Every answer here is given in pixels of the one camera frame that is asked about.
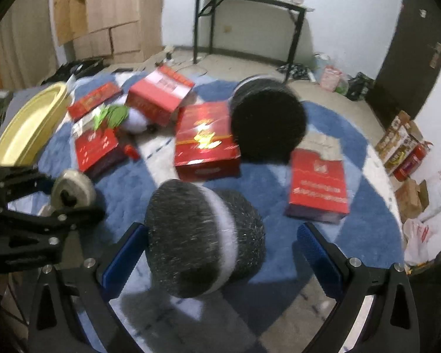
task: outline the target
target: beige round object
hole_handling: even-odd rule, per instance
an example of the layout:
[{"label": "beige round object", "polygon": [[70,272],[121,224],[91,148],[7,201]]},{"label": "beige round object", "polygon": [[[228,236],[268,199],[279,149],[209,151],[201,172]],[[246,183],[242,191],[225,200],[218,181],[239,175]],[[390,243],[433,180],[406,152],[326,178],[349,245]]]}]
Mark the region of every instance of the beige round object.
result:
[{"label": "beige round object", "polygon": [[55,210],[91,206],[95,201],[93,182],[77,170],[65,170],[52,187],[51,206]]}]

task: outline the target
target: beige curtain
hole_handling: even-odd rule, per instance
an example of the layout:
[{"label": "beige curtain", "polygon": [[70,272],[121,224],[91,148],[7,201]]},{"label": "beige curtain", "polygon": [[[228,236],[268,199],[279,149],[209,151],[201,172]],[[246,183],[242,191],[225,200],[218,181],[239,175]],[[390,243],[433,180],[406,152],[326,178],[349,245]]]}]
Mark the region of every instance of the beige curtain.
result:
[{"label": "beige curtain", "polygon": [[16,0],[0,22],[4,88],[37,86],[56,69],[49,0]]}]

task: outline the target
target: blue gripper pad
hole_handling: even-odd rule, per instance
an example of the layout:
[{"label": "blue gripper pad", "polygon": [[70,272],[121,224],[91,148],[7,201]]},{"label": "blue gripper pad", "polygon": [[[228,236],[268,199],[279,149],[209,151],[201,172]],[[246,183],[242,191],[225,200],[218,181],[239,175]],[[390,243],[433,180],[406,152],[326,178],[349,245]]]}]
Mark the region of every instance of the blue gripper pad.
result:
[{"label": "blue gripper pad", "polygon": [[119,297],[135,265],[147,247],[148,228],[138,224],[124,244],[120,246],[106,271],[101,275],[99,281],[106,301]]},{"label": "blue gripper pad", "polygon": [[339,301],[343,297],[343,282],[340,271],[328,256],[322,244],[305,224],[297,230],[297,241],[302,254],[312,267],[325,294]]}]

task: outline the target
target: red gift box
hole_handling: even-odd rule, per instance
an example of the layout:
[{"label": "red gift box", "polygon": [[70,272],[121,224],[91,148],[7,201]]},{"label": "red gift box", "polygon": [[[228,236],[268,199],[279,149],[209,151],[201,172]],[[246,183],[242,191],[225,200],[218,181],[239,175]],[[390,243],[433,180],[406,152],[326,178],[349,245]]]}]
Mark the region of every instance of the red gift box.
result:
[{"label": "red gift box", "polygon": [[312,147],[309,144],[302,148],[303,141],[294,149],[290,158],[292,177],[286,212],[294,217],[338,223],[349,214],[339,141],[323,134],[318,138],[337,141],[339,150],[332,150],[336,144],[333,141],[332,146],[327,141],[325,145],[313,141]]},{"label": "red gift box", "polygon": [[181,180],[192,182],[240,174],[240,148],[230,132],[226,102],[183,107],[176,129],[174,164]]},{"label": "red gift box", "polygon": [[83,116],[91,112],[94,108],[101,105],[103,102],[115,95],[120,94],[121,89],[114,83],[108,82],[98,89],[93,90],[91,93],[87,94],[80,101],[75,102],[73,105],[67,108],[73,121],[76,122]]},{"label": "red gift box", "polygon": [[127,158],[114,129],[87,130],[75,140],[78,169],[91,179]]},{"label": "red gift box", "polygon": [[170,118],[176,118],[176,110],[193,87],[194,82],[162,66],[129,89],[126,105],[139,110],[150,121],[166,126]]}]

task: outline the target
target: yellow plastic tray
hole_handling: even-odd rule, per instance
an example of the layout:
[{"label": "yellow plastic tray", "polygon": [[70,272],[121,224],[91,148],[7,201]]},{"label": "yellow plastic tray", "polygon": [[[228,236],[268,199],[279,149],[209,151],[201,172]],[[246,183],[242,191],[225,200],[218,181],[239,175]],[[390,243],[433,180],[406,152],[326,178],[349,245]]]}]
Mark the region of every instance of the yellow plastic tray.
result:
[{"label": "yellow plastic tray", "polygon": [[33,165],[70,103],[64,83],[53,84],[31,98],[0,137],[0,166]]}]

